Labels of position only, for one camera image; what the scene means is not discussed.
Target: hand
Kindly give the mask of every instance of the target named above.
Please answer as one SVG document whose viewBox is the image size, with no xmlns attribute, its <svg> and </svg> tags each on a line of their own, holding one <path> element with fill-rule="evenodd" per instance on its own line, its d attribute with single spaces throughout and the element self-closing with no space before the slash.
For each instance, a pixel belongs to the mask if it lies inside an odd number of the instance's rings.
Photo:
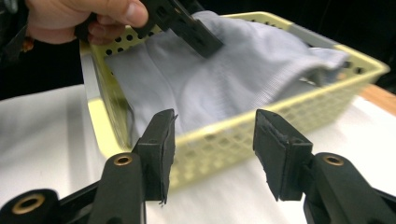
<svg viewBox="0 0 396 224">
<path fill-rule="evenodd" d="M 139 0 L 25 0 L 29 8 L 27 35 L 39 41 L 62 44 L 76 39 L 75 26 L 92 12 L 88 40 L 94 45 L 109 44 L 120 36 L 125 25 L 142 27 L 149 14 Z"/>
</svg>

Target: folded fabric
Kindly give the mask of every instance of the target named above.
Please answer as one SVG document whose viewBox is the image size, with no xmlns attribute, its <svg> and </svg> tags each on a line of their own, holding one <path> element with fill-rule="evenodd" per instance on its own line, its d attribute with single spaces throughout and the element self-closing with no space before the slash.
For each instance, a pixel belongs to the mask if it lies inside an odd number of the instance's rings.
<svg viewBox="0 0 396 224">
<path fill-rule="evenodd" d="M 193 17 L 224 44 L 208 59 L 171 30 L 106 58 L 139 134 L 155 113 L 167 108 L 179 114 L 176 133 L 181 134 L 263 107 L 301 77 L 337 71 L 347 57 L 338 50 L 310 49 L 294 35 L 265 24 L 210 11 Z"/>
</svg>

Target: metal ring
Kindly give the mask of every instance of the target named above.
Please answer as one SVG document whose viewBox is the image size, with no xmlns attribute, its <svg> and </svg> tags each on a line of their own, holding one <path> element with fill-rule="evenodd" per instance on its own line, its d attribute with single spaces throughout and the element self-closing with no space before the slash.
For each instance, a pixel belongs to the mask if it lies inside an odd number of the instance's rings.
<svg viewBox="0 0 396 224">
<path fill-rule="evenodd" d="M 330 165 L 335 165 L 335 166 L 344 165 L 344 161 L 335 156 L 324 156 L 323 160 L 329 163 Z"/>
<path fill-rule="evenodd" d="M 119 156 L 116 159 L 114 159 L 114 164 L 122 166 L 122 165 L 126 165 L 132 162 L 132 157 L 131 156 Z"/>
<path fill-rule="evenodd" d="M 12 207 L 12 213 L 16 215 L 22 215 L 29 212 L 32 212 L 37 207 L 41 206 L 45 201 L 45 197 L 42 194 L 31 194 L 24 198 L 21 198 L 17 203 Z"/>
</svg>

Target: dark background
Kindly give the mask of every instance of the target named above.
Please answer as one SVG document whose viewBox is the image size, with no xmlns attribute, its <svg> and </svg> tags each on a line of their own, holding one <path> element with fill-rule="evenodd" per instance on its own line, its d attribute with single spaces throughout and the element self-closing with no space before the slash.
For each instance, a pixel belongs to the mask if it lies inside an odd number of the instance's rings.
<svg viewBox="0 0 396 224">
<path fill-rule="evenodd" d="M 200 0 L 218 14 L 268 11 L 387 63 L 377 85 L 396 92 L 395 0 Z M 35 48 L 0 70 L 0 100 L 82 84 L 78 42 Z"/>
</svg>

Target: yellow basket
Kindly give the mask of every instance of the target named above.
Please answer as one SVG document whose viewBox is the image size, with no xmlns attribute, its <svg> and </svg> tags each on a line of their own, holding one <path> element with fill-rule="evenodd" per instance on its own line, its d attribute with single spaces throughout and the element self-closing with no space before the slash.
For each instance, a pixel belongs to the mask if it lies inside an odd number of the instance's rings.
<svg viewBox="0 0 396 224">
<path fill-rule="evenodd" d="M 302 133 L 335 120 L 347 108 L 354 95 L 389 70 L 371 57 L 271 13 L 251 12 L 227 17 L 272 25 L 299 36 L 310 46 L 340 49 L 350 55 L 342 72 L 343 78 L 336 83 L 265 107 L 280 114 Z M 128 104 L 104 58 L 142 41 L 144 39 L 139 38 L 134 30 L 127 29 L 123 36 L 109 46 L 90 46 L 89 50 L 81 51 L 92 124 L 98 146 L 107 158 L 131 150 L 131 139 L 127 127 Z M 254 119 L 255 111 L 250 111 L 177 136 L 171 190 L 252 157 Z"/>
</svg>

